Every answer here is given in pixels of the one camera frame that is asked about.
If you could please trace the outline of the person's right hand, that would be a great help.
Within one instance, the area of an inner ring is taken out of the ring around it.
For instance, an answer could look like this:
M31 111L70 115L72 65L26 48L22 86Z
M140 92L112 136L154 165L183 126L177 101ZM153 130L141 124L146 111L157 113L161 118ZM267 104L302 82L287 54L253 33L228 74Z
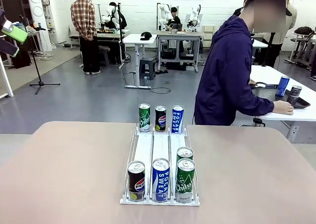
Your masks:
M294 107L285 101L274 101L273 113L293 115Z

